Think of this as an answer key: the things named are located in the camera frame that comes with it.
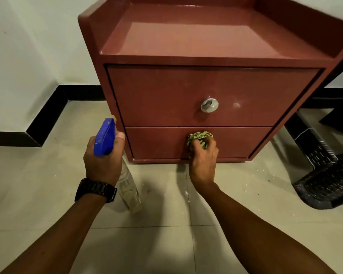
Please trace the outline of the person's left hand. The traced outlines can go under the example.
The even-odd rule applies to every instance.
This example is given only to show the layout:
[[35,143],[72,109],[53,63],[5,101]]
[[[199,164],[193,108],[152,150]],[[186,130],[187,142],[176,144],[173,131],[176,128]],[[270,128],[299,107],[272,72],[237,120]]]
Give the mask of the person's left hand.
[[112,152],[105,156],[94,156],[95,138],[90,138],[83,157],[86,178],[115,187],[121,175],[123,157],[112,157]]

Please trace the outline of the person's right hand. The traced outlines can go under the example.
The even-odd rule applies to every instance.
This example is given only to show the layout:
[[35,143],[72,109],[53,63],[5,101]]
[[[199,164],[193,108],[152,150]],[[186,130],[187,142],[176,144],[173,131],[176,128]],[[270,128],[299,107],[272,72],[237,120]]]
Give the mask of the person's right hand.
[[192,155],[189,163],[189,177],[196,191],[202,197],[206,197],[216,187],[214,178],[219,149],[213,137],[207,136],[203,141],[206,144],[205,148],[198,139],[190,142]]

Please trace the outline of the green patterned cleaning cloth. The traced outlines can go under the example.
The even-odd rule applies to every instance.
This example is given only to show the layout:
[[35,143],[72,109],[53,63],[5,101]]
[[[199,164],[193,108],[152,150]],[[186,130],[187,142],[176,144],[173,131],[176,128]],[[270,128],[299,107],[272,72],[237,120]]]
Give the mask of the green patterned cleaning cloth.
[[196,132],[196,133],[190,134],[187,137],[187,146],[188,146],[189,151],[192,152],[193,149],[194,149],[193,144],[192,144],[193,140],[199,141],[202,149],[205,150],[207,148],[208,144],[204,141],[204,139],[207,138],[207,137],[213,138],[214,136],[211,133],[207,132],[207,131]]

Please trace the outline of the clear spray bottle blue nozzle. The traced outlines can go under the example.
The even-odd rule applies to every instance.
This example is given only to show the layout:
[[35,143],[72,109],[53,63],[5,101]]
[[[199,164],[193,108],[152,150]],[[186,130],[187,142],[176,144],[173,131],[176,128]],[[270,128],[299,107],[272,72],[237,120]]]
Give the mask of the clear spray bottle blue nozzle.
[[[94,142],[94,156],[105,156],[112,152],[115,139],[115,122],[113,118],[106,118],[98,131]],[[126,163],[122,161],[122,171],[117,182],[117,193],[123,200],[130,213],[138,213],[142,203],[133,176]]]

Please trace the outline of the person's right forearm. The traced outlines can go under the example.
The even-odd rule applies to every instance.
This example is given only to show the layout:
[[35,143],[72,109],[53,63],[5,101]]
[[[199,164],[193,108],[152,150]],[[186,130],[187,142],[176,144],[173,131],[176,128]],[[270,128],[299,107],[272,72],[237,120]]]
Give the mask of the person's right forearm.
[[192,181],[249,274],[336,274],[304,245],[261,219],[213,181]]

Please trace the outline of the person's left forearm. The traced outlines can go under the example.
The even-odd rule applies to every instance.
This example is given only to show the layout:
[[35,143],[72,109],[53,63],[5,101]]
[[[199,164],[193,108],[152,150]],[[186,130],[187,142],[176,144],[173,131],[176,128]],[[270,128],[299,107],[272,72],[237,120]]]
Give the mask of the person's left forearm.
[[85,194],[0,274],[69,274],[106,198]]

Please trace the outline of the round silver drawer knob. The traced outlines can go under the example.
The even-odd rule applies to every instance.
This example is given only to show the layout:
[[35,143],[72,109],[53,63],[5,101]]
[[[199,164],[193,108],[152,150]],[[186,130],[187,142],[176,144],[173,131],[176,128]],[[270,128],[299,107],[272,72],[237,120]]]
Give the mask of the round silver drawer knob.
[[212,113],[219,107],[219,102],[215,98],[208,98],[201,104],[201,110],[204,113]]

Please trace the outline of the red-brown small drawer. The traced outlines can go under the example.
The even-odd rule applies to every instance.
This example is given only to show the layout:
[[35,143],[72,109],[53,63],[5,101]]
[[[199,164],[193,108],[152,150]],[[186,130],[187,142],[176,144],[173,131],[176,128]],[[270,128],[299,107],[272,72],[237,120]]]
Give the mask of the red-brown small drawer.
[[187,137],[207,131],[219,149],[219,159],[247,159],[271,127],[128,127],[133,157],[146,159],[184,159],[189,157]]

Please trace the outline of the black wristwatch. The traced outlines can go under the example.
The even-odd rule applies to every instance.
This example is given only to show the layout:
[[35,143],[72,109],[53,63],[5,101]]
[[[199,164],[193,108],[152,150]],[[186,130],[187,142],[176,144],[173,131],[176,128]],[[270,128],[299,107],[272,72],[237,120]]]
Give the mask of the black wristwatch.
[[114,202],[118,189],[111,184],[84,178],[80,181],[75,199],[77,202],[85,194],[95,194],[106,199],[105,203]]

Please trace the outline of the red-brown large drawer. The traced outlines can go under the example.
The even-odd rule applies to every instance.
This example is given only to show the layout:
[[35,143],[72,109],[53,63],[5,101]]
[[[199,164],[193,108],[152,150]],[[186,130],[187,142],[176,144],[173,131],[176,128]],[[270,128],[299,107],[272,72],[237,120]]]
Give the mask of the red-brown large drawer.
[[[108,66],[126,127],[272,127],[317,68]],[[215,98],[219,107],[204,113]]]

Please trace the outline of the red-brown wooden bedside cabinet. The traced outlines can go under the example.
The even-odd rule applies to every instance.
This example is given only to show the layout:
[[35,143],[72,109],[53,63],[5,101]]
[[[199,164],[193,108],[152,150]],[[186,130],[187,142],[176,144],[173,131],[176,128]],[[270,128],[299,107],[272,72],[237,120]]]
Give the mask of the red-brown wooden bedside cabinet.
[[108,66],[309,68],[319,73],[247,159],[251,161],[343,61],[343,20],[293,0],[98,0],[78,23],[116,127],[126,135]]

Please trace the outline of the black plastic chair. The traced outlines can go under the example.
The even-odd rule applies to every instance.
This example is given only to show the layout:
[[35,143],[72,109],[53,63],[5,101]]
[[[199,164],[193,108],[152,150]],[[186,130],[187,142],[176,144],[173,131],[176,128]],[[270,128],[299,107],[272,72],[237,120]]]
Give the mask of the black plastic chair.
[[292,183],[300,199],[317,210],[343,205],[343,152],[335,154],[298,111],[284,127],[312,166],[311,172]]

